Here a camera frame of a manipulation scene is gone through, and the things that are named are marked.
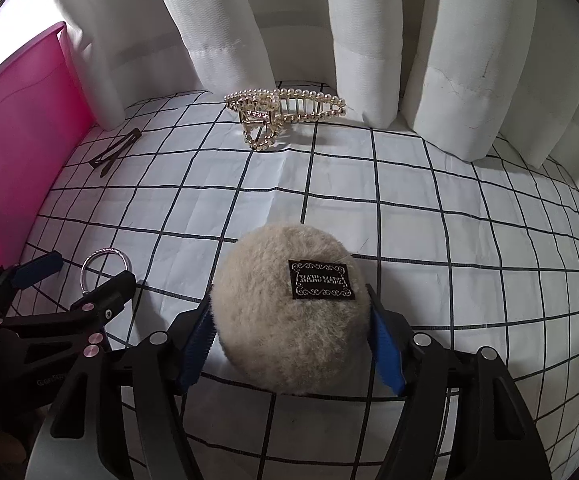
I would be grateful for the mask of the black hair clip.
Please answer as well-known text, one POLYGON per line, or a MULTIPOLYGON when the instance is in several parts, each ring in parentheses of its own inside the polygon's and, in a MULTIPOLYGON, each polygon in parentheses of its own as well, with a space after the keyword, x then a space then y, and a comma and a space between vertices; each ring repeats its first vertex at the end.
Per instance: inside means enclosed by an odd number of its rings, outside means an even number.
POLYGON ((130 148, 136 144, 137 140, 142 136, 142 132, 138 128, 132 129, 130 132, 122 136, 118 141, 108 145, 107 148, 100 154, 97 154, 88 161, 88 164, 93 169, 101 169, 100 177, 106 177, 110 173, 114 163, 130 148))

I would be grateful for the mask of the beige fluffy puff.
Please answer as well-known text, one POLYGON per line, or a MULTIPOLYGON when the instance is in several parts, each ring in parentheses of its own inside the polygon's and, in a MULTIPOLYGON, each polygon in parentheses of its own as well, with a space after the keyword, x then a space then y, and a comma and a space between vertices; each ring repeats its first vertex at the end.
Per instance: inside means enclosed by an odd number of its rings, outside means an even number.
POLYGON ((343 380, 367 340, 362 272, 334 236, 267 224, 242 236, 210 291, 224 355, 252 384, 316 393, 343 380))

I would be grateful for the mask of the pearl hair claw clip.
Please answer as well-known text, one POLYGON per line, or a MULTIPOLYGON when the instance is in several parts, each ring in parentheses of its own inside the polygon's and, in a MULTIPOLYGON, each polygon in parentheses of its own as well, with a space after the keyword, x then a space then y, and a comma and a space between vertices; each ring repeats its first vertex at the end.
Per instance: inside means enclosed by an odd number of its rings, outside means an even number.
POLYGON ((296 88, 236 91, 224 97, 224 104, 238 115, 244 142, 255 152, 273 148, 289 125, 344 116, 347 110, 339 96, 296 88))

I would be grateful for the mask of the pink plastic tub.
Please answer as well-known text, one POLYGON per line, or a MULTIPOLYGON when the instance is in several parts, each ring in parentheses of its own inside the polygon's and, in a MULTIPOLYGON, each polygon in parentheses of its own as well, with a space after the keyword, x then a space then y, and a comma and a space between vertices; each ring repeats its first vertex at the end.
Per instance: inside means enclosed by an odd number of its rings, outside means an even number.
POLYGON ((0 266, 20 260, 47 192, 93 123, 65 23, 0 64, 0 266))

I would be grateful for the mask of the white black grid cloth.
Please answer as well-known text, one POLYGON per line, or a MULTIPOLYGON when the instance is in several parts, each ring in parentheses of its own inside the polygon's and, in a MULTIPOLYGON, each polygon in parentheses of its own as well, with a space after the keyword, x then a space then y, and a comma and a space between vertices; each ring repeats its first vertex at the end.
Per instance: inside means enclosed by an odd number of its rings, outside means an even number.
POLYGON ((41 206, 23 258, 56 250, 60 273, 17 295, 15 314, 69 307, 131 266, 139 287, 107 326, 138 344, 194 308, 245 233, 303 223, 333 235, 387 309, 446 347, 499 352, 556 479, 579 466, 579 191, 564 167, 531 168, 498 138, 462 162, 402 122, 298 125, 250 151, 207 92, 147 98, 93 128, 41 206), (88 161, 142 136, 106 177, 88 161))

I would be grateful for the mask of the white curtain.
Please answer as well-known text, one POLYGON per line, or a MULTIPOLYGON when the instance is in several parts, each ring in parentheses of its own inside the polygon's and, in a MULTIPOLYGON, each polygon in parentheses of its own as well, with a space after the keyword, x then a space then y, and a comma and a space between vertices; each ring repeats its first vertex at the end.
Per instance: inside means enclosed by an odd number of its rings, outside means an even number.
POLYGON ((131 103, 281 80, 328 84, 355 122, 472 162, 497 134, 579 190, 576 0, 55 0, 100 125, 131 103))

